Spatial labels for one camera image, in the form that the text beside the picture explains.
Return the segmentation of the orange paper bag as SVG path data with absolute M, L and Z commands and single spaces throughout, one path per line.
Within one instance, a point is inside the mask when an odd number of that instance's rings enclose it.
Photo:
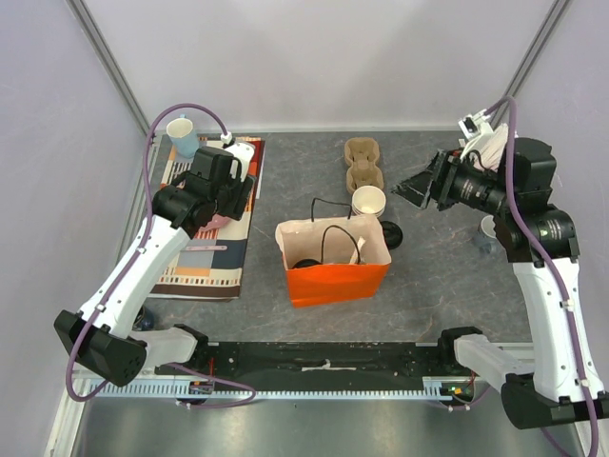
M 275 230 L 292 305 L 306 308 L 374 296 L 392 262 L 381 222 L 373 215 L 353 212 L 318 217 L 319 201 L 312 199 L 306 219 L 282 222 Z M 321 264 L 292 268 L 305 258 Z

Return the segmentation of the black coffee cup lid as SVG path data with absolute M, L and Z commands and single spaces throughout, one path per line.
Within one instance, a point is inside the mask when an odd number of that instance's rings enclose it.
M 298 268 L 311 268 L 311 267 L 315 267 L 320 265 L 321 262 L 319 260 L 316 259 L 312 259 L 312 258 L 305 258 L 305 259 L 301 259 L 299 261 L 297 261 L 292 268 L 293 269 L 298 269 Z

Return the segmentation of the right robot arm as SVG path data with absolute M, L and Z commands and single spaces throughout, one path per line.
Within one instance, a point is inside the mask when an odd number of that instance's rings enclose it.
M 608 416 L 608 393 L 585 340 L 579 298 L 580 249 L 572 218 L 551 204 L 557 167 L 549 145 L 518 138 L 498 170 L 476 169 L 476 154 L 439 150 L 425 169 L 391 191 L 424 209 L 464 204 L 489 214 L 495 236 L 521 287 L 534 361 L 489 342 L 478 328 L 442 332 L 438 368 L 473 370 L 501 396 L 518 429 L 543 428 Z

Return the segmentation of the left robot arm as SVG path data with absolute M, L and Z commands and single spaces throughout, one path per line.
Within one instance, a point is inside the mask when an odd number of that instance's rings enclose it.
M 124 257 L 109 278 L 76 312 L 61 311 L 53 327 L 77 363 L 123 387 L 144 368 L 176 363 L 188 374 L 206 369 L 201 333 L 184 325 L 132 333 L 146 298 L 164 270 L 214 215 L 240 220 L 256 179 L 249 174 L 255 148 L 236 142 L 200 147 L 190 168 L 161 187 Z

